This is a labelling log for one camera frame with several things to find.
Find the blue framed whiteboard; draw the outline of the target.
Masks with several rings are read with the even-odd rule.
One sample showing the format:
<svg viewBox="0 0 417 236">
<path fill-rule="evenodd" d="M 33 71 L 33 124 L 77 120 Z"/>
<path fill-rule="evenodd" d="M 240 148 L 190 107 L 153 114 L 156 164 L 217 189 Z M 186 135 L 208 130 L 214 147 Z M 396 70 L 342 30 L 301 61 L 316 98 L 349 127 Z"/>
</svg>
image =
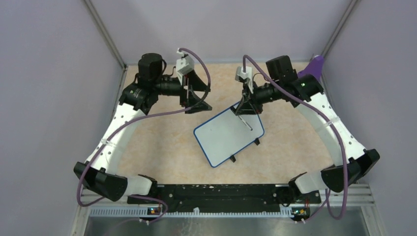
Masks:
<svg viewBox="0 0 417 236">
<path fill-rule="evenodd" d="M 193 130 L 209 165 L 218 167 L 227 160 L 236 161 L 235 155 L 250 144 L 260 144 L 265 129 L 259 115 L 241 115 L 253 128 L 250 131 L 233 113 L 235 103 Z"/>
</svg>

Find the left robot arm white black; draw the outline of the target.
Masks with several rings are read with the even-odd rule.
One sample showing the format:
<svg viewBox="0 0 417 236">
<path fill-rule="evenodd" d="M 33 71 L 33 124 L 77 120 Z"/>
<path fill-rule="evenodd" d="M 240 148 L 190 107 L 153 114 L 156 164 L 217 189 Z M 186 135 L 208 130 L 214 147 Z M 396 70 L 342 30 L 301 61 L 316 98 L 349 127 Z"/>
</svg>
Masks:
<svg viewBox="0 0 417 236">
<path fill-rule="evenodd" d="M 160 54 L 146 53 L 138 61 L 138 73 L 134 81 L 123 89 L 105 134 L 93 153 L 74 166 L 74 174 L 79 180 L 76 197 L 80 206 L 84 206 L 81 200 L 83 189 L 113 202 L 129 195 L 139 195 L 145 203 L 157 199 L 155 179 L 141 174 L 120 176 L 118 168 L 139 122 L 153 117 L 150 110 L 160 96 L 178 97 L 181 113 L 193 114 L 212 109 L 205 101 L 211 82 L 203 82 L 195 72 L 195 62 L 201 61 L 200 57 L 186 48 L 179 48 L 177 53 L 179 59 L 174 75 L 165 73 L 167 63 Z"/>
</svg>

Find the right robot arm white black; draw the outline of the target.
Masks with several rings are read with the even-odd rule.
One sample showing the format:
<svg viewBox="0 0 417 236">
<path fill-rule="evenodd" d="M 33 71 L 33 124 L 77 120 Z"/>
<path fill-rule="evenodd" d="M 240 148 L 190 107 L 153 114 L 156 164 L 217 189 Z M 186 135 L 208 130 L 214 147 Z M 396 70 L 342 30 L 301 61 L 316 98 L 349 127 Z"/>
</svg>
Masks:
<svg viewBox="0 0 417 236">
<path fill-rule="evenodd" d="M 276 100 L 290 102 L 312 125 L 325 144 L 333 164 L 320 171 L 302 173 L 289 181 L 288 195 L 301 203 L 308 193 L 325 190 L 340 193 L 364 177 L 380 160 L 375 149 L 366 149 L 357 141 L 331 107 L 320 83 L 323 56 L 314 56 L 300 72 L 292 67 L 289 56 L 279 56 L 266 62 L 266 83 L 254 82 L 253 69 L 238 66 L 235 80 L 243 84 L 242 97 L 232 111 L 236 116 L 259 115 L 263 105 Z"/>
</svg>

